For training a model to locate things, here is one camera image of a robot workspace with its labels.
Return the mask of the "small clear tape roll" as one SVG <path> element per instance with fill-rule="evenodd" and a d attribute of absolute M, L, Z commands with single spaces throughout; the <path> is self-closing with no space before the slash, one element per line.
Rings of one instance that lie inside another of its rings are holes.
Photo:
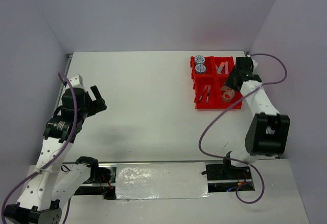
<path fill-rule="evenodd" d="M 227 89 L 222 92 L 222 102 L 223 103 L 230 103 L 234 97 L 235 97 L 235 91 L 232 89 Z"/>

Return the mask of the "blue highlighter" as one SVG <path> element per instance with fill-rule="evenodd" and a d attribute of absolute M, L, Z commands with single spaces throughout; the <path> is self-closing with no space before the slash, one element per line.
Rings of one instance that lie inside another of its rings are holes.
<path fill-rule="evenodd" d="M 220 63 L 219 66 L 216 65 L 216 72 L 217 72 L 217 74 L 222 74 L 222 70 L 223 70 L 224 66 L 225 66 L 225 63 L 224 62 Z"/>

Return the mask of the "orange grey highlighter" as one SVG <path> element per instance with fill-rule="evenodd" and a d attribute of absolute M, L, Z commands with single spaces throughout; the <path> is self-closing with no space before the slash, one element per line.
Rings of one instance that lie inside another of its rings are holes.
<path fill-rule="evenodd" d="M 224 74 L 228 75 L 228 73 L 229 73 L 229 71 L 228 71 L 228 62 L 226 61 L 225 65 L 224 65 Z"/>

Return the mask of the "blue pen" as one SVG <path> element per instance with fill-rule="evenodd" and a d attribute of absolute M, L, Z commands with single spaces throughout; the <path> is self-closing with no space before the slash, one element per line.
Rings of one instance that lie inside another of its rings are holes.
<path fill-rule="evenodd" d="M 210 94 L 211 94 L 211 85 L 208 85 L 207 94 L 206 94 L 206 104 L 209 103 Z"/>

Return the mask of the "red pen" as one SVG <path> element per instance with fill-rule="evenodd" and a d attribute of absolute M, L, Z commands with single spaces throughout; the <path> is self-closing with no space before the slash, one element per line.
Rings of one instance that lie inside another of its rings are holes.
<path fill-rule="evenodd" d="M 200 101 L 202 100 L 202 98 L 203 98 L 203 96 L 204 96 L 204 94 L 205 94 L 207 88 L 208 88 L 208 85 L 205 85 L 204 88 L 203 88 L 203 90 L 202 90 L 202 92 L 201 92 L 201 95 L 200 95 L 200 97 L 199 97 L 199 99 L 198 99 L 198 102 L 199 102 L 199 103 L 200 103 Z"/>

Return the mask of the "blue patterned tape roll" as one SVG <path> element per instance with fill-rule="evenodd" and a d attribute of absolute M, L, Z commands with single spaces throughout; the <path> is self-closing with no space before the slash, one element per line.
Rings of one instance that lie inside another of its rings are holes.
<path fill-rule="evenodd" d="M 205 57 L 202 56 L 202 55 L 197 55 L 194 57 L 194 63 L 195 65 L 198 65 L 198 64 L 205 64 Z"/>
<path fill-rule="evenodd" d="M 206 66 L 204 64 L 195 65 L 195 72 L 197 74 L 205 74 L 206 73 Z"/>

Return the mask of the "large grey tape roll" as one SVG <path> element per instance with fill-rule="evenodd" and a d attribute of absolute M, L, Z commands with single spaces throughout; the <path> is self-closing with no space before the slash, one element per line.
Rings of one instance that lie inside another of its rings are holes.
<path fill-rule="evenodd" d="M 220 88 L 220 92 L 223 94 L 223 93 L 226 93 L 226 92 L 231 92 L 232 90 L 227 87 L 227 86 L 223 86 Z"/>

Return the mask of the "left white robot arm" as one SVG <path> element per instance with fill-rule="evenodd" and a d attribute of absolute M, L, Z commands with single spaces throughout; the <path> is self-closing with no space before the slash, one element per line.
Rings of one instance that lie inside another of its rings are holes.
<path fill-rule="evenodd" d="M 81 87 L 64 91 L 62 104 L 45 126 L 35 170 L 23 181 L 26 187 L 17 202 L 3 208 L 5 219 L 12 223 L 59 223 L 62 208 L 77 189 L 86 181 L 93 183 L 100 179 L 98 160 L 80 156 L 69 173 L 57 181 L 63 160 L 86 118 L 107 108 L 98 88 L 92 86 L 90 89 L 94 100 Z"/>

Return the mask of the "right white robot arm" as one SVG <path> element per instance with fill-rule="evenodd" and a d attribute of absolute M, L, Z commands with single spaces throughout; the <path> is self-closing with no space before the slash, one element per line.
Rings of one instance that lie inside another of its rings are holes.
<path fill-rule="evenodd" d="M 222 173 L 234 178 L 246 163 L 264 156 L 283 154 L 290 127 L 290 118 L 282 115 L 268 98 L 259 75 L 254 74 L 256 62 L 251 57 L 237 57 L 225 86 L 245 97 L 252 121 L 245 136 L 245 147 L 230 151 L 223 160 Z"/>

